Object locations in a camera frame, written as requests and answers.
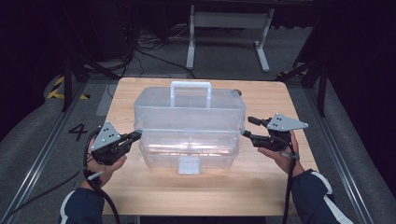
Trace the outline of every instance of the gray carpet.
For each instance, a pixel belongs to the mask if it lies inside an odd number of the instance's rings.
[[[272,80],[279,72],[292,69],[291,65],[309,33],[310,29],[271,29],[264,45],[271,72],[264,74],[256,51],[252,47],[253,41],[257,39],[256,36],[260,36],[259,33],[245,30],[240,35],[229,35],[219,30],[203,30],[196,36],[196,55],[192,72],[198,78]],[[188,41],[181,39],[147,53],[172,63],[185,65],[187,47]],[[126,77],[192,78],[192,73],[182,67],[156,60],[139,52],[135,53],[135,57],[125,74]],[[319,127],[315,111],[310,106],[306,90],[295,85],[299,80],[299,77],[289,80],[288,89],[300,120],[310,124],[305,134],[318,168],[332,181],[337,205],[354,223],[360,223],[345,185],[335,168],[329,146]],[[45,96],[53,86],[53,82],[54,80],[49,83],[44,92]],[[84,130],[90,132],[103,124],[116,85],[117,81],[109,81],[101,75],[92,75],[83,92],[89,94],[91,98],[77,100],[70,111],[60,130],[59,138],[53,144],[53,150],[44,169],[38,174],[35,186],[29,194],[30,198],[60,183],[80,169],[82,149],[88,135],[82,134],[78,140],[78,135],[69,131],[83,124]],[[373,166],[331,83],[328,87],[326,120],[361,191],[361,197],[368,207],[373,223],[396,223],[395,199]],[[47,99],[44,105],[27,116],[0,143],[1,214],[6,212],[46,143],[57,118],[62,114],[62,107],[63,100]],[[26,206],[14,223],[56,223],[64,196],[78,186],[79,181],[80,177],[76,177],[60,189]],[[104,216],[105,223],[113,223],[112,218],[112,216]],[[133,221],[132,217],[122,217],[122,223],[131,221]],[[267,218],[269,224],[280,222],[281,217]],[[301,222],[299,218],[291,217],[289,223]]]

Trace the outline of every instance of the plastic storage container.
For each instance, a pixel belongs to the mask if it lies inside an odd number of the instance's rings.
[[[139,151],[149,167],[228,168],[238,155],[246,106],[235,90],[209,82],[172,82],[149,87],[134,102],[134,128],[142,131]]]

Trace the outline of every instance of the hand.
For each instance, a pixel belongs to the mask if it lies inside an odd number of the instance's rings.
[[[294,135],[294,131],[290,131],[290,133],[291,133],[291,142],[292,142],[292,145],[293,145],[294,152],[298,153],[299,148],[298,148],[298,143],[297,143],[296,137],[295,137],[295,135]],[[288,158],[282,156],[282,155],[280,154],[280,152],[274,152],[274,151],[271,151],[270,149],[265,148],[265,147],[259,147],[257,150],[258,150],[260,153],[264,154],[265,156],[267,156],[267,157],[273,159],[273,160],[276,162],[276,164],[277,164],[286,174],[289,172],[289,168],[290,168],[290,159],[288,159]],[[289,148],[289,147],[286,148],[285,152],[291,153],[290,148]],[[304,171],[303,166],[300,164],[299,161],[297,161],[297,162],[296,162],[296,165],[295,165],[295,167],[294,167],[292,176],[297,176],[297,175],[299,175],[300,173],[302,173],[303,171]]]
[[[89,155],[92,153],[91,152],[91,146],[93,144],[94,139],[91,140],[90,145],[88,147],[88,153]],[[88,164],[87,164],[87,168],[88,170],[94,172],[94,173],[98,173],[101,171],[104,171],[104,173],[102,173],[101,175],[99,175],[99,178],[102,181],[102,184],[100,187],[104,186],[111,178],[111,176],[113,176],[113,173],[115,171],[117,171],[118,169],[121,168],[121,166],[125,163],[126,161],[126,156],[122,156],[120,157],[116,162],[114,162],[113,165],[111,166],[106,166],[103,164],[99,164],[96,160],[93,160],[92,157],[88,158]],[[84,189],[92,189],[90,184],[88,184],[88,182],[86,180],[82,181],[81,188]]]

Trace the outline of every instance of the metal stand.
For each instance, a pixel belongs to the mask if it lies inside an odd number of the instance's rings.
[[[194,67],[195,54],[195,27],[226,27],[226,28],[246,28],[262,29],[262,38],[255,41],[255,48],[259,56],[263,72],[269,72],[270,68],[262,49],[268,30],[271,25],[274,10],[269,9],[268,13],[250,14],[250,13],[221,13],[221,12],[195,12],[194,6],[191,6],[190,14],[190,43],[187,53],[187,65],[189,69]]]

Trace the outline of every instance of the table top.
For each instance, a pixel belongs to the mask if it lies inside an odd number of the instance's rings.
[[[134,101],[146,87],[169,87],[172,78],[122,78],[106,120],[119,133],[134,130]],[[241,80],[209,81],[213,89],[242,92],[246,117],[268,119],[275,113],[298,119],[284,83]],[[267,135],[262,126],[248,123],[247,130]],[[299,142],[301,163],[317,170],[304,130],[294,131]],[[114,201],[120,215],[158,216],[282,216],[287,175],[239,137],[239,155],[228,169],[202,169],[199,175],[179,175],[176,169],[149,168],[134,143],[125,164],[112,176],[104,191]],[[108,205],[104,214],[112,214]],[[290,215],[296,215],[290,200]]]

